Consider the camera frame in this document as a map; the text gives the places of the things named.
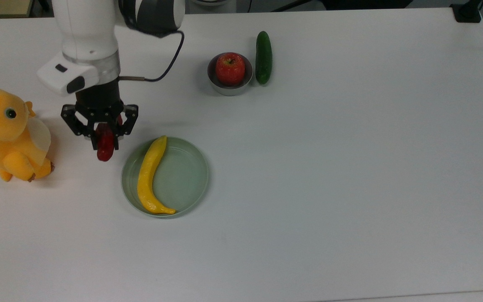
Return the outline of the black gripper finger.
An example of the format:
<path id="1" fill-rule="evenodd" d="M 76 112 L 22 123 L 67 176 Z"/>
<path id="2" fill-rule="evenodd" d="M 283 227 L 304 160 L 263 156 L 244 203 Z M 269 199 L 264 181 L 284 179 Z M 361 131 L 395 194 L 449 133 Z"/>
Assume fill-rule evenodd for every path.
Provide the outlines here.
<path id="1" fill-rule="evenodd" d="M 111 131 L 114 149 L 119 149 L 119 139 L 129 135 L 139 116 L 139 107 L 135 104 L 115 104 L 111 107 Z"/>
<path id="2" fill-rule="evenodd" d="M 65 104 L 60 115 L 73 134 L 90 139 L 93 149 L 98 150 L 98 138 L 95 132 L 96 111 L 81 104 Z"/>

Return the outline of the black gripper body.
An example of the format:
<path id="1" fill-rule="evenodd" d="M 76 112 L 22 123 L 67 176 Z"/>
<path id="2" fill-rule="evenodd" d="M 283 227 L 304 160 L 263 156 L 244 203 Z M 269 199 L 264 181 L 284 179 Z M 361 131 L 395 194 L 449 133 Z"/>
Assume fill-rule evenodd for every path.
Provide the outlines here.
<path id="1" fill-rule="evenodd" d="M 113 122 L 123 111 L 119 81 L 86 88 L 75 97 L 75 109 L 89 122 Z"/>

